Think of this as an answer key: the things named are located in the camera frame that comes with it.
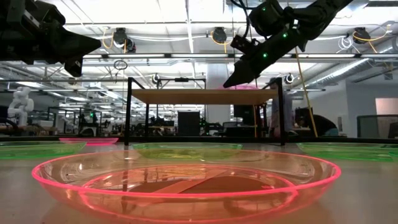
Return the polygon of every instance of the white robot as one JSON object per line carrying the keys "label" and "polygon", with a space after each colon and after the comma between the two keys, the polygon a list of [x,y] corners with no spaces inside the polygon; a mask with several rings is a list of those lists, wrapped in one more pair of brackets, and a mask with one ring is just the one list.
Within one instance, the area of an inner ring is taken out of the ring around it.
{"label": "white robot", "polygon": [[14,118],[16,114],[19,115],[18,126],[26,126],[27,113],[33,111],[34,102],[29,98],[29,87],[18,87],[14,92],[14,99],[8,107],[8,117]]}

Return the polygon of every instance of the shelf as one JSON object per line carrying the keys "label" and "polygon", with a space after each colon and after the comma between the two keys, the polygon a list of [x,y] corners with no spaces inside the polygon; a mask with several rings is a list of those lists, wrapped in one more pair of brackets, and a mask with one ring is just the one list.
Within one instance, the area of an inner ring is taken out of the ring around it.
{"label": "shelf", "polygon": [[147,104],[260,105],[277,96],[276,90],[132,90]]}

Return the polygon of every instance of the black shirt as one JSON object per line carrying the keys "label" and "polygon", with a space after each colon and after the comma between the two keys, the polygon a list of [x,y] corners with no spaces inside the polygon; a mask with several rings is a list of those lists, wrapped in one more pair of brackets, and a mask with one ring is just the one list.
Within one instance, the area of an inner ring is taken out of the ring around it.
{"label": "black shirt", "polygon": [[[315,122],[315,126],[317,127],[318,136],[322,136],[330,129],[336,128],[336,125],[333,122],[331,122],[329,119],[324,118],[320,115],[314,114],[313,120]],[[308,127],[311,129],[312,133],[314,133],[311,118],[309,116],[307,116],[305,118],[305,124],[308,125]]]}

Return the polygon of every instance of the pink plate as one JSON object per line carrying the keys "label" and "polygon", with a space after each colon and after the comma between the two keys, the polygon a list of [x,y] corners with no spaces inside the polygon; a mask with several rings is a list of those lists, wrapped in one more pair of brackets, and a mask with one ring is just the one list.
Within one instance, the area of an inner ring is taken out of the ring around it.
{"label": "pink plate", "polygon": [[87,146],[108,146],[114,144],[119,138],[60,138],[61,142],[87,142]]}
{"label": "pink plate", "polygon": [[58,201],[118,223],[263,224],[310,205],[341,174],[331,162],[278,152],[209,149],[229,157],[176,159],[196,150],[174,149],[172,161],[136,150],[66,156],[32,175]]}

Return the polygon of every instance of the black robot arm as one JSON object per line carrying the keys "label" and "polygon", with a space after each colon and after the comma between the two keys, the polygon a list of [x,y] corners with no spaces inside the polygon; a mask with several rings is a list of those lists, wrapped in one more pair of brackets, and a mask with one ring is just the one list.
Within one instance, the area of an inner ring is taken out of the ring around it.
{"label": "black robot arm", "polygon": [[295,47],[305,51],[309,40],[317,38],[352,0],[318,0],[303,9],[282,9],[277,0],[268,0],[249,15],[256,32],[266,38],[263,43],[236,35],[231,46],[244,54],[235,63],[235,71],[224,83],[231,87],[249,83]]}

